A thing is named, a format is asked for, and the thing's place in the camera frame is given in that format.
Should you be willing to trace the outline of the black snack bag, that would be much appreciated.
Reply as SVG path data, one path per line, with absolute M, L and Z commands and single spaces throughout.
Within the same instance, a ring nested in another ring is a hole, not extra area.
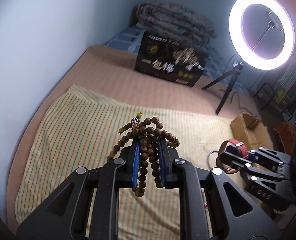
M 208 57 L 199 49 L 147 30 L 143 33 L 135 70 L 193 87 L 203 75 Z

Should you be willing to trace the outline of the open cardboard box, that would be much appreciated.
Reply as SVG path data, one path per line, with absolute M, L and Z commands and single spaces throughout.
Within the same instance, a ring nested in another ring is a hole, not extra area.
M 273 150 L 273 144 L 260 118 L 243 112 L 230 123 L 234 139 L 243 142 L 247 149 L 258 150 L 261 147 Z

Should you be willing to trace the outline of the red leather strap watch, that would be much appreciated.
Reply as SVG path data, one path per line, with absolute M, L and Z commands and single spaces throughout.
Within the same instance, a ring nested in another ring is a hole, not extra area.
M 226 164 L 223 164 L 222 161 L 220 161 L 220 155 L 224 152 L 229 152 L 243 159 L 249 158 L 247 147 L 243 142 L 238 141 L 236 139 L 225 140 L 219 148 L 216 158 L 216 165 L 217 167 L 221 168 L 226 174 L 235 174 L 237 173 L 237 170 L 233 169 L 232 167 Z

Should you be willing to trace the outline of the folded floral quilt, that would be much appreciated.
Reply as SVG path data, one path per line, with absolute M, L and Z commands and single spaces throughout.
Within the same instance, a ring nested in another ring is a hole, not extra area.
M 137 8 L 136 18 L 144 28 L 183 42 L 208 44 L 216 38 L 213 21 L 180 4 L 145 2 Z

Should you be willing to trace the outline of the striped yellow cloth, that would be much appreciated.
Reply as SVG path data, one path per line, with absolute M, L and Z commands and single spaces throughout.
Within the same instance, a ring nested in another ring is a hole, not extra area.
M 207 154 L 232 139 L 227 118 L 161 108 L 132 106 L 80 86 L 72 86 L 45 113 L 30 149 L 15 200 L 15 218 L 23 220 L 77 167 L 105 164 L 121 139 L 119 128 L 141 112 L 157 116 L 178 138 L 178 154 L 207 169 Z M 148 176 L 143 197 L 121 190 L 120 239 L 179 239 L 179 192 L 157 189 Z

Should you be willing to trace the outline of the black metal chair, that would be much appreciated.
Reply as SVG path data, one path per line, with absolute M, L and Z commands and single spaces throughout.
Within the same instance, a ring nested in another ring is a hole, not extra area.
M 280 85 L 263 83 L 253 96 L 260 105 L 260 110 L 267 110 L 276 116 L 287 115 L 291 117 L 289 105 L 291 100 L 287 92 Z

